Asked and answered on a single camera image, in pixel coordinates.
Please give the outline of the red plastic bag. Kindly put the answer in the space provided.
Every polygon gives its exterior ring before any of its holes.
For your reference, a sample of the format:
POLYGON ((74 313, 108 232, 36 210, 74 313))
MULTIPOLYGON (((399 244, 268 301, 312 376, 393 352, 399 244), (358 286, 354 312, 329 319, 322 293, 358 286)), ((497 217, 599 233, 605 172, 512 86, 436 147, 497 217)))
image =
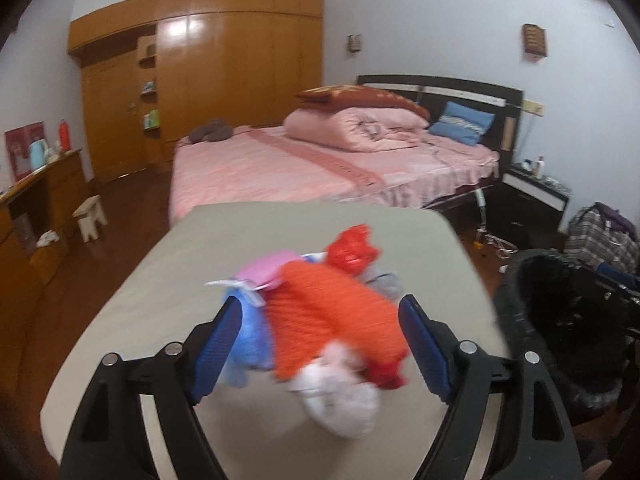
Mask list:
POLYGON ((326 248, 326 263, 349 275, 361 274, 380 255, 370 237, 371 229, 367 224, 351 226, 326 248))

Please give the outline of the blue pillow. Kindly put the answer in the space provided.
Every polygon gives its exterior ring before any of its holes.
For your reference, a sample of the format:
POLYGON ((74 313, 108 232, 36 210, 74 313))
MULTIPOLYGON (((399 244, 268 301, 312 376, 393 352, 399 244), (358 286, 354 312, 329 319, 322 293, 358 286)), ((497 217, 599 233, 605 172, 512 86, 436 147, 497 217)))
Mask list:
POLYGON ((494 114, 449 101, 437 122, 428 128, 428 132, 467 146, 475 146, 480 143, 494 119, 494 114))

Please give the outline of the red cloth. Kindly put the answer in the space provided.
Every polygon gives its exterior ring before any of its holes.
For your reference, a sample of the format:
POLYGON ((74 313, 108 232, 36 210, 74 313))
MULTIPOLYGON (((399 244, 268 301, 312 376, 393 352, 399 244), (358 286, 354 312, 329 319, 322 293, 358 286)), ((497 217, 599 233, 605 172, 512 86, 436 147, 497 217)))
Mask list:
POLYGON ((401 365, 406 357, 407 353, 401 353, 396 360, 390 362, 369 361, 363 369, 362 376, 380 389, 399 389, 407 383, 407 379, 401 374, 401 365))

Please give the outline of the grey crumpled cloth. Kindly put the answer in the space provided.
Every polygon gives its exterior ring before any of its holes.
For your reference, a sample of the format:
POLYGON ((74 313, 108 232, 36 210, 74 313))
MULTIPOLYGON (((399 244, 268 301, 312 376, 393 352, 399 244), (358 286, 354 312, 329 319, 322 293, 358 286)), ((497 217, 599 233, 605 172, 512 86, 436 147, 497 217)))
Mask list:
POLYGON ((376 264, 370 264, 359 275, 358 280, 363 285, 397 304, 404 296, 404 286, 400 277, 392 271, 385 271, 376 264))

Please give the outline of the wooden wall lamp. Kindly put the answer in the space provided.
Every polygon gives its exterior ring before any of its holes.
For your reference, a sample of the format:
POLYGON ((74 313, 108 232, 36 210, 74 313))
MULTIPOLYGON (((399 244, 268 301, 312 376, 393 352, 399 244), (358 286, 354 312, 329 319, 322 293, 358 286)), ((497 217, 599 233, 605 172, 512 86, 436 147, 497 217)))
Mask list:
POLYGON ((536 24, 522 25, 523 51, 535 58, 548 56, 546 31, 536 24))

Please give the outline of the black trash bin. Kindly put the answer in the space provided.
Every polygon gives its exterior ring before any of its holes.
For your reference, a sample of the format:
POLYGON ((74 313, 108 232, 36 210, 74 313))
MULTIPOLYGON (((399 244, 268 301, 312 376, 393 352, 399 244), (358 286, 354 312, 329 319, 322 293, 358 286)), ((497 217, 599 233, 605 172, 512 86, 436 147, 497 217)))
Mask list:
POLYGON ((634 385, 638 292, 554 250, 529 249, 506 265, 494 307, 510 355, 540 356, 574 426, 634 385))

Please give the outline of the light blue kettle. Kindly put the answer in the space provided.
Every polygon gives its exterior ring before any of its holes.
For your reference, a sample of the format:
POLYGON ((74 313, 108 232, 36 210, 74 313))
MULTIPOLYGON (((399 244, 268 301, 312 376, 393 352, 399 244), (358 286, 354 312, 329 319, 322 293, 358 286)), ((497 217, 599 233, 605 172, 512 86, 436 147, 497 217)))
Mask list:
POLYGON ((29 144, 29 163, 32 171, 47 165, 48 149, 47 141, 44 139, 38 139, 29 144))

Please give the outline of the pink face mask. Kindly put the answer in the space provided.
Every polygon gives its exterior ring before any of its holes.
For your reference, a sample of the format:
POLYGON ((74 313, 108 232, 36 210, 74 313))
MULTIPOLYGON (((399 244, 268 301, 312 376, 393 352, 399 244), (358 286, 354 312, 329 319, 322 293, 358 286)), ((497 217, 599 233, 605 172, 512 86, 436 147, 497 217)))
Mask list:
POLYGON ((273 289, 280 284, 282 266, 297 260, 300 260, 299 255, 289 250, 272 252, 243 266, 234 277, 255 290, 273 289))

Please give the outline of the black headboard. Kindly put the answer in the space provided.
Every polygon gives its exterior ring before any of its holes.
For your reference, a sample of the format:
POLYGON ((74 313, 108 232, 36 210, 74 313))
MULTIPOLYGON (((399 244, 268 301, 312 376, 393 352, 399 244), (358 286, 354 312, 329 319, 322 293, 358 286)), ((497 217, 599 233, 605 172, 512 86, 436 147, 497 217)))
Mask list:
POLYGON ((357 84, 395 92, 426 108, 431 122, 437 122, 449 102, 494 115, 488 131, 480 139, 486 148, 499 154, 499 171, 512 164, 524 92, 487 82, 427 75, 359 75, 357 84))

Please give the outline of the small white stool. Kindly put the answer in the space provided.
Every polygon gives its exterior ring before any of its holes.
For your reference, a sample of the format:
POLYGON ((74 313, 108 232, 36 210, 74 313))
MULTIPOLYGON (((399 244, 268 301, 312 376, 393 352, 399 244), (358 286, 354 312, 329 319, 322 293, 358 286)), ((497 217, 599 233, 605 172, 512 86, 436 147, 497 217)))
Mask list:
POLYGON ((99 238, 98 226, 108 225, 99 195, 86 198, 74 211, 73 217, 78 223, 80 235, 85 243, 99 238))

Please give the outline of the small wall lamp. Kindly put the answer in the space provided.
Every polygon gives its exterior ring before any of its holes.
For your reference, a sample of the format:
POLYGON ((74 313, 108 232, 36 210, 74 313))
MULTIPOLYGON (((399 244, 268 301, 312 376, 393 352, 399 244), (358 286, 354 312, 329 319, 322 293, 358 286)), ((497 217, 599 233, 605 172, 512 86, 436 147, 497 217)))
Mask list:
POLYGON ((356 54, 361 51, 362 41, 360 35, 349 35, 347 38, 347 49, 351 54, 356 54))

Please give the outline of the black white nightstand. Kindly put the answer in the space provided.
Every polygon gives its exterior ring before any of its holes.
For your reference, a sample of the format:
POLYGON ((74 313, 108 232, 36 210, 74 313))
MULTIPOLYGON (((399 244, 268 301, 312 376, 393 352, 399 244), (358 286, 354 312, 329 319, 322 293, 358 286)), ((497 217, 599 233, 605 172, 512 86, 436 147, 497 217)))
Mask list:
POLYGON ((555 248, 569 202, 567 188, 512 165, 489 192, 488 231, 521 250, 555 248))

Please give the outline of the white tissue ball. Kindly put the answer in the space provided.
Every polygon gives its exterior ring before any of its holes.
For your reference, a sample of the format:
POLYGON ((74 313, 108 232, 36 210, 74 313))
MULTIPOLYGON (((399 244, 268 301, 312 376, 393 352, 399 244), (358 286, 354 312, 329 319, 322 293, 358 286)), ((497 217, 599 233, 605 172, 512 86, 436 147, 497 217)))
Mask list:
POLYGON ((380 410, 378 387, 363 371, 363 357, 332 340, 286 385, 311 420, 334 436, 354 440, 370 434, 380 410))

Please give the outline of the folded pink quilt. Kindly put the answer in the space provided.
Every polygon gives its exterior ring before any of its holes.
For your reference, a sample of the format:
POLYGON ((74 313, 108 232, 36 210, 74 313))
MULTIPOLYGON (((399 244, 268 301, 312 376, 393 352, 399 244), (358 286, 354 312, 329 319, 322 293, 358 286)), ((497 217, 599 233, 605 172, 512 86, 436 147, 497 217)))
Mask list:
POLYGON ((349 107, 335 113, 299 108, 283 122, 290 139, 356 153, 416 148, 427 127, 426 119, 403 108, 349 107))

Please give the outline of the plaid bag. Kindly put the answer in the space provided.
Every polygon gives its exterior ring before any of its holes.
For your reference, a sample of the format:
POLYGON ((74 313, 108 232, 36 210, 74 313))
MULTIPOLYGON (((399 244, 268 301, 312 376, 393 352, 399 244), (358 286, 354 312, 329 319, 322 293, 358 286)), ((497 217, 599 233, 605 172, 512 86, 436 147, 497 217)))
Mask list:
POLYGON ((593 270, 606 263, 617 271, 635 274, 639 267, 639 234, 618 210, 595 202, 570 220, 564 254, 593 270))

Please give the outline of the dark red folded blanket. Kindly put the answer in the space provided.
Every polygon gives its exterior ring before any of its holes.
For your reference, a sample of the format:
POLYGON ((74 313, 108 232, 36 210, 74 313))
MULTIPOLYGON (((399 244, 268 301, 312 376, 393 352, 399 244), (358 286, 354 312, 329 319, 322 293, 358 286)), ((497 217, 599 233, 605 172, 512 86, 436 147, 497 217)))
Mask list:
POLYGON ((360 86, 359 84, 337 84, 304 90, 295 95, 300 108, 334 113, 346 108, 398 108, 410 110, 427 120, 430 112, 398 93, 384 89, 360 86))

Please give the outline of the pink bed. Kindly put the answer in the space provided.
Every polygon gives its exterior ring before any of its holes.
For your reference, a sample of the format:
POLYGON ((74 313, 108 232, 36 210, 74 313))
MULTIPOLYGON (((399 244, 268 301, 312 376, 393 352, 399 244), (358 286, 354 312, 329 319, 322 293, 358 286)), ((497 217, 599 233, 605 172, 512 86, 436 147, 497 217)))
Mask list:
POLYGON ((219 142, 178 142, 169 222, 197 206, 337 202, 422 209, 491 184, 499 155, 424 134, 416 148, 344 152, 289 139, 280 127, 243 128, 219 142))

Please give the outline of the red box on cabinet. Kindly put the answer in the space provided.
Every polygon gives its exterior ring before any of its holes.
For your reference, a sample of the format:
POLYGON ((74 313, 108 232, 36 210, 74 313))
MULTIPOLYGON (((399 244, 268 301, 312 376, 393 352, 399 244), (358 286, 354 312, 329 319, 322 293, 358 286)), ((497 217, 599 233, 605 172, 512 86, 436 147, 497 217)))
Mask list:
POLYGON ((30 146, 45 138, 43 122, 33 122, 4 133, 13 182, 21 181, 32 173, 30 146))

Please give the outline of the wooden wardrobe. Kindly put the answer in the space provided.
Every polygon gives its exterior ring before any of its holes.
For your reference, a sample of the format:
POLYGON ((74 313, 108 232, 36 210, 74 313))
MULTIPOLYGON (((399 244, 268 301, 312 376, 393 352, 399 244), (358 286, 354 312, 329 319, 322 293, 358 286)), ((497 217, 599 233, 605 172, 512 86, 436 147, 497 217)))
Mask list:
POLYGON ((70 22, 94 177, 167 170, 220 118, 279 125, 322 78, 324 0, 125 0, 70 22))

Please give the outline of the wooden side cabinet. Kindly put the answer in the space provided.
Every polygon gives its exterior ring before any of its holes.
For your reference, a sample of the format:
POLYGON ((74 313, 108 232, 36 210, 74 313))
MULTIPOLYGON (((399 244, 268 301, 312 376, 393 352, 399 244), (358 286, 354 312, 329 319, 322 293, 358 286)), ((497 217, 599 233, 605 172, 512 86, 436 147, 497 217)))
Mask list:
POLYGON ((74 211, 89 197, 80 151, 60 156, 1 199, 1 327, 24 330, 77 230, 74 211))

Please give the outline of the red thermos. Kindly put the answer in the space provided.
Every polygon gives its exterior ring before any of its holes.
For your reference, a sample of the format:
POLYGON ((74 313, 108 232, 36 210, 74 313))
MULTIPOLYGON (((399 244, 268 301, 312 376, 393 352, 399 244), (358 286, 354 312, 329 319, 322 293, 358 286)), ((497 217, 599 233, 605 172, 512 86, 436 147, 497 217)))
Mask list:
POLYGON ((60 144, 60 151, 67 153, 72 149, 70 143, 70 128, 66 120, 62 119, 58 124, 58 143, 60 144))

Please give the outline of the orange mesh net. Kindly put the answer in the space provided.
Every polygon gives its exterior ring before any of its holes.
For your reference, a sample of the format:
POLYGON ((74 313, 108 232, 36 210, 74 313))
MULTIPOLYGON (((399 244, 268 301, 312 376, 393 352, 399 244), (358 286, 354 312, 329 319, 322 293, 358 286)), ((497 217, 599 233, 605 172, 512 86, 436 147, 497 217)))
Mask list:
POLYGON ((408 356, 397 307, 356 278, 306 260, 285 264, 280 274, 266 304, 278 379, 293 378, 332 340, 356 350, 364 366, 408 356))

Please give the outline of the white bottle on nightstand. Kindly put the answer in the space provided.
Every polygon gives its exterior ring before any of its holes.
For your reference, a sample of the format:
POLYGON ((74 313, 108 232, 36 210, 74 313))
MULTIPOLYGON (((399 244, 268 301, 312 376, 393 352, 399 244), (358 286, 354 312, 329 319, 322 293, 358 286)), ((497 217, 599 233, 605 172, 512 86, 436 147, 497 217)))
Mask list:
POLYGON ((534 165, 534 176, 536 179, 541 179, 544 176, 544 158, 539 156, 534 165))

